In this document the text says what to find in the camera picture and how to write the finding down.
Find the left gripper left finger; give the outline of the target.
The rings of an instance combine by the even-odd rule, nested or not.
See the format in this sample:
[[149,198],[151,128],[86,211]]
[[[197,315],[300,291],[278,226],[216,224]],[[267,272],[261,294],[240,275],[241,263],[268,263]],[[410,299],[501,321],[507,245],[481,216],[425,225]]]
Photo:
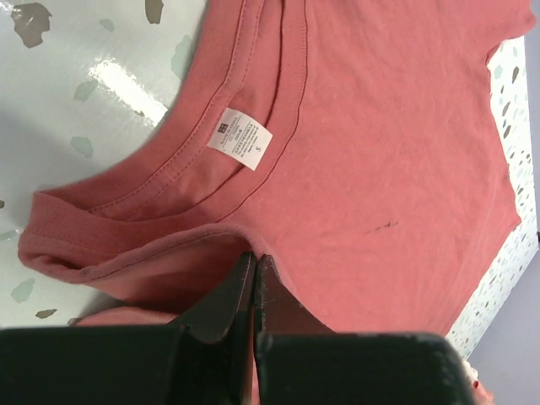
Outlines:
[[225,279],[172,321],[180,336],[172,404],[249,404],[256,258],[240,255]]

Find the red t shirt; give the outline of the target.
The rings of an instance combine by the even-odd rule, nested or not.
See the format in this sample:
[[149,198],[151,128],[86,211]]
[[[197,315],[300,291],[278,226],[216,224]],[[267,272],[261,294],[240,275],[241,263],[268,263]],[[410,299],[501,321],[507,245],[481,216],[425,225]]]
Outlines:
[[446,334],[519,224],[489,59],[528,1],[212,1],[175,106],[34,195],[26,266],[164,322],[241,253],[340,332]]

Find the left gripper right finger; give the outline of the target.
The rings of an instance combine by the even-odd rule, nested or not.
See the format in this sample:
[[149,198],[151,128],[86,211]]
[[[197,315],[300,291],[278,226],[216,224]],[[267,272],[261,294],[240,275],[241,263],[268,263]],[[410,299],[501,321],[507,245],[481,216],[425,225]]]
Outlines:
[[338,335],[282,283],[273,257],[257,265],[255,361],[261,404],[330,404]]

